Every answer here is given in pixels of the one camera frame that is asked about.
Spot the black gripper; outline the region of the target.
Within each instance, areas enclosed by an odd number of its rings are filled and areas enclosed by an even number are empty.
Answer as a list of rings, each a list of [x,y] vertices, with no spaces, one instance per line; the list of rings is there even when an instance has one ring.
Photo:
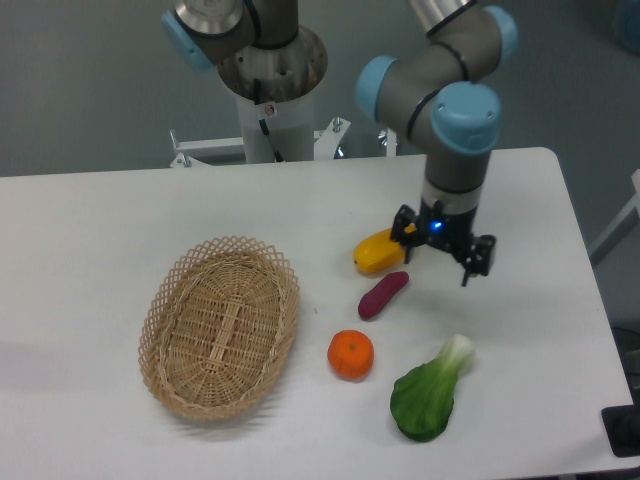
[[[466,287],[470,278],[489,275],[497,243],[493,235],[473,235],[476,212],[474,207],[460,214],[446,214],[422,200],[417,215],[403,204],[394,216],[390,240],[402,248],[405,264],[410,263],[413,249],[423,245],[451,254],[463,265],[461,286]]]

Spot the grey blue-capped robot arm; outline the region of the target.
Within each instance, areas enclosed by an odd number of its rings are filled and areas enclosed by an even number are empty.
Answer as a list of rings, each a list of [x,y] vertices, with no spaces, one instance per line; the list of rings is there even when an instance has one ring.
[[[405,253],[427,245],[450,254],[466,277],[485,276],[496,240],[473,233],[501,104],[482,79],[518,46],[513,18],[474,1],[414,1],[427,39],[407,62],[379,56],[355,86],[360,110],[426,157],[418,210],[394,217],[390,238]],[[319,37],[294,1],[178,1],[163,30],[194,70],[215,69],[236,97],[246,160],[308,160],[314,152],[311,96],[328,67]]]

